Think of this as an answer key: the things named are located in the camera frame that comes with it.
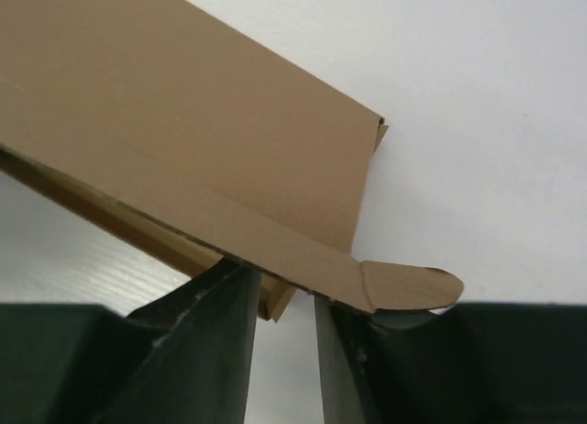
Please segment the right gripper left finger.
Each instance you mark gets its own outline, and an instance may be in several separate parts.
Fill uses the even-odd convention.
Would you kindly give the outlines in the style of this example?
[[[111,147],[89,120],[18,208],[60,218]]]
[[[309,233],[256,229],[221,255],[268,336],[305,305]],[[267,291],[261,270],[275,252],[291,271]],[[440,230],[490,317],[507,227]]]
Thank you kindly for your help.
[[[240,423],[260,274],[224,259],[127,316],[1,307],[4,423]]]

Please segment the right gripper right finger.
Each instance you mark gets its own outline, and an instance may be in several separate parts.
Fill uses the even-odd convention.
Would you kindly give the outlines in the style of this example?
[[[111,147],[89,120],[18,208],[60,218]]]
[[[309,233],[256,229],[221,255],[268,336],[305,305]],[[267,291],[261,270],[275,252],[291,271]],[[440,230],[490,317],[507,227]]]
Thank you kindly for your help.
[[[583,306],[365,315],[316,300],[327,423],[583,423]]]

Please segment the cardboard box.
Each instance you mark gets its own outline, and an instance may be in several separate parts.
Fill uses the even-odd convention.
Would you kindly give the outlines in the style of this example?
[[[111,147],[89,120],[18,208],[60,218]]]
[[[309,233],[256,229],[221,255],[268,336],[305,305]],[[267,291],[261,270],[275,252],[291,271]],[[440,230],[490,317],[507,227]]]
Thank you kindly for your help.
[[[384,119],[185,0],[1,0],[1,169],[190,275],[224,256],[373,313],[454,304],[351,256]]]

